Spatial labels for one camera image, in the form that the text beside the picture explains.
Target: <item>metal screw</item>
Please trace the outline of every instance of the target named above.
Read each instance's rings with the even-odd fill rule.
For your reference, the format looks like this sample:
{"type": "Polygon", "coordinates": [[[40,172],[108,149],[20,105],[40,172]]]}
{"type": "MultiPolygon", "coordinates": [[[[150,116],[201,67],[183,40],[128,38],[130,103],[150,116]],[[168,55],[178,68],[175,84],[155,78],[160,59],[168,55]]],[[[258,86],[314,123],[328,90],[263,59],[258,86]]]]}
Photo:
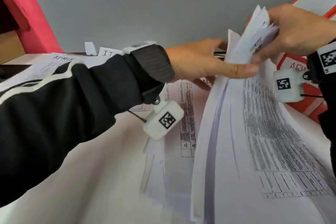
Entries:
{"type": "Polygon", "coordinates": [[[312,79],[312,77],[310,76],[310,71],[307,71],[303,74],[302,76],[303,79],[310,81],[312,79]]]}
{"type": "Polygon", "coordinates": [[[156,100],[153,102],[153,105],[158,105],[161,102],[160,97],[158,96],[156,100]]]}

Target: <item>black cord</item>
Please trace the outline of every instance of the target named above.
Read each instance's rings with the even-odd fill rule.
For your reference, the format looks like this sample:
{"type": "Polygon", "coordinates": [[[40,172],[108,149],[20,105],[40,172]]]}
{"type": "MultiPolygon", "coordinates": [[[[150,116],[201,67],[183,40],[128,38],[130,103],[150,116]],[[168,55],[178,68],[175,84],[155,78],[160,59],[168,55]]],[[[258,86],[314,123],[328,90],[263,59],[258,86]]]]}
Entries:
{"type": "Polygon", "coordinates": [[[307,94],[301,94],[303,97],[312,97],[312,98],[324,98],[323,96],[314,96],[314,95],[307,95],[307,94]]]}
{"type": "Polygon", "coordinates": [[[147,120],[145,120],[144,118],[141,118],[140,116],[138,116],[138,115],[135,114],[134,112],[131,112],[130,110],[128,110],[128,112],[130,112],[131,114],[133,114],[135,117],[137,117],[138,119],[140,119],[140,120],[143,121],[144,123],[147,122],[147,120]]]}

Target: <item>black jacket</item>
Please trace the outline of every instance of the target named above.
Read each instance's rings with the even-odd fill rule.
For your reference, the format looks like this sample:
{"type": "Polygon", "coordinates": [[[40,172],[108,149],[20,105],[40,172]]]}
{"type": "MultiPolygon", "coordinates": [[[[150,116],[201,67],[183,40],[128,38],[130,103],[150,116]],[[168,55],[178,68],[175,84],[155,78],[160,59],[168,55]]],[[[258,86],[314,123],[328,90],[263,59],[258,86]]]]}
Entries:
{"type": "Polygon", "coordinates": [[[0,93],[0,206],[36,186],[79,143],[109,129],[114,116],[141,104],[123,56],[88,69],[69,63],[38,84],[0,93]]]}

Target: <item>brown box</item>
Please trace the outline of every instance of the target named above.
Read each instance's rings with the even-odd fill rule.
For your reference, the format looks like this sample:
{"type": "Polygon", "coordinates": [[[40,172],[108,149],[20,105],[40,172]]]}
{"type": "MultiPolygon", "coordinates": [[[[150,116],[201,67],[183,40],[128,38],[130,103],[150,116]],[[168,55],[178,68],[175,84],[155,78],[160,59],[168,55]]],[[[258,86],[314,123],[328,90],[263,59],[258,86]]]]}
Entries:
{"type": "Polygon", "coordinates": [[[15,31],[0,34],[0,64],[26,54],[15,31]]]}

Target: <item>hand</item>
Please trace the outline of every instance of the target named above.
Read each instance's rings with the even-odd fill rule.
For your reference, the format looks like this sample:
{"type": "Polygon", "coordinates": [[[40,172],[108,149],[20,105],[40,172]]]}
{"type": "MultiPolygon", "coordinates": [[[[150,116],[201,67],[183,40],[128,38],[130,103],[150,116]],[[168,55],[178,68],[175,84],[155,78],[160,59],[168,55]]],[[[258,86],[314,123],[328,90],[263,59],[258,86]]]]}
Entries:
{"type": "Polygon", "coordinates": [[[204,39],[166,49],[170,63],[175,71],[175,79],[188,79],[204,90],[210,87],[200,80],[207,78],[211,84],[216,75],[229,78],[247,78],[256,75],[257,65],[238,65],[225,63],[213,56],[216,48],[226,50],[227,44],[220,38],[204,39]]]}
{"type": "Polygon", "coordinates": [[[307,56],[336,38],[336,22],[312,12],[286,4],[268,10],[268,14],[279,32],[271,44],[254,54],[252,64],[281,52],[307,56]]]}

